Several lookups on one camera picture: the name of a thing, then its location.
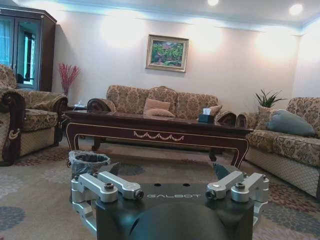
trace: beige cushion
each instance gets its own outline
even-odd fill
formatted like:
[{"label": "beige cushion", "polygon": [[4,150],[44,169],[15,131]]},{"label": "beige cushion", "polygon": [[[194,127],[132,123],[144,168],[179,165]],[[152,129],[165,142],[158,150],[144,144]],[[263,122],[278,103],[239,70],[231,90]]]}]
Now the beige cushion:
[{"label": "beige cushion", "polygon": [[58,114],[53,111],[26,109],[22,131],[33,132],[40,129],[55,127],[58,123]]},{"label": "beige cushion", "polygon": [[175,117],[175,115],[172,112],[165,109],[161,109],[161,108],[148,109],[144,112],[144,114],[147,117],[151,117],[151,116],[162,116],[162,117],[171,117],[171,118]]},{"label": "beige cushion", "polygon": [[264,106],[259,106],[258,109],[258,123],[255,129],[267,130],[267,122],[271,120],[271,117],[276,111],[278,111],[278,109],[271,109]]},{"label": "beige cushion", "polygon": [[147,110],[150,110],[150,109],[163,109],[163,110],[169,111],[169,108],[170,108],[170,102],[158,101],[158,100],[147,98],[145,100],[143,113],[145,113]]},{"label": "beige cushion", "polygon": [[217,115],[218,112],[220,112],[220,110],[222,109],[222,105],[218,105],[218,106],[211,106],[209,107],[210,111],[210,115],[211,116],[215,116]]}]

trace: cabinet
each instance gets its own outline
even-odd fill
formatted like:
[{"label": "cabinet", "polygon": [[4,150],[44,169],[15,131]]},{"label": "cabinet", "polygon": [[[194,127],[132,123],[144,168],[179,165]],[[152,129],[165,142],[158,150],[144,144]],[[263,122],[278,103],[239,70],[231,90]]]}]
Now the cabinet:
[{"label": "cabinet", "polygon": [[19,89],[51,92],[56,23],[44,10],[0,5],[0,64]]}]

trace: tissue box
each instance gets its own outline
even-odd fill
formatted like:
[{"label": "tissue box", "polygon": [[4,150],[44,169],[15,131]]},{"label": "tissue box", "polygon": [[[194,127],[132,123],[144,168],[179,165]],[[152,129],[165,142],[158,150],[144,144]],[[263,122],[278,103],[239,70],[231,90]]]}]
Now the tissue box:
[{"label": "tissue box", "polygon": [[198,122],[213,124],[215,120],[215,116],[199,114]]}]

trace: cushion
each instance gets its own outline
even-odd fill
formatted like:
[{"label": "cushion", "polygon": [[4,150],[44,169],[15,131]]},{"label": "cushion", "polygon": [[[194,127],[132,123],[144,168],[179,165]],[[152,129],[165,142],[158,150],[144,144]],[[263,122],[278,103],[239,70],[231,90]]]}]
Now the cushion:
[{"label": "cushion", "polygon": [[162,116],[162,117],[171,117],[171,118],[175,117],[175,115],[173,113],[171,113],[170,111],[165,110],[165,109],[161,109],[161,108],[148,109],[148,110],[144,111],[144,114],[147,117],[151,117],[151,116]]},{"label": "cushion", "polygon": [[287,110],[304,118],[320,137],[320,97],[294,97]]},{"label": "cushion", "polygon": [[268,130],[254,130],[248,134],[247,139],[250,146],[272,153],[274,151],[274,140],[279,136],[288,136],[288,134]]},{"label": "cushion", "polygon": [[273,113],[277,111],[277,109],[271,109],[264,106],[258,107],[258,122],[255,129],[258,130],[267,130],[267,122],[271,120]]},{"label": "cushion", "polygon": [[117,112],[128,114],[142,114],[147,97],[147,89],[120,85],[110,85],[106,93]]},{"label": "cushion", "polygon": [[177,92],[166,86],[159,86],[149,89],[148,99],[154,99],[161,102],[170,103],[169,111],[176,112]]},{"label": "cushion", "polygon": [[213,95],[178,92],[175,116],[180,119],[197,119],[203,109],[217,106],[218,98]]},{"label": "cushion", "polygon": [[170,102],[158,101],[158,100],[147,98],[145,100],[143,113],[145,113],[147,110],[150,110],[150,109],[163,109],[163,110],[169,111],[169,108],[170,108]]},{"label": "cushion", "polygon": [[274,132],[303,137],[316,135],[314,128],[306,120],[286,110],[276,111],[267,122],[266,128]]},{"label": "cushion", "polygon": [[273,152],[299,163],[320,167],[320,139],[282,133],[273,142]]},{"label": "cushion", "polygon": [[218,105],[218,106],[211,106],[209,107],[210,111],[210,115],[211,116],[215,116],[217,115],[218,112],[220,112],[220,110],[222,109],[222,105]]},{"label": "cushion", "polygon": [[26,109],[22,131],[32,132],[40,129],[55,127],[58,123],[58,114],[53,111]]}]

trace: framed painting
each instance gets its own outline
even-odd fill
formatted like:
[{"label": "framed painting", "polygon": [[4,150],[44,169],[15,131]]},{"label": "framed painting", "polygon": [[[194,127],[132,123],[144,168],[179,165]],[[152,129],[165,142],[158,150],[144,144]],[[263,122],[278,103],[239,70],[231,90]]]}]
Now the framed painting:
[{"label": "framed painting", "polygon": [[149,35],[146,69],[186,72],[189,39]]}]

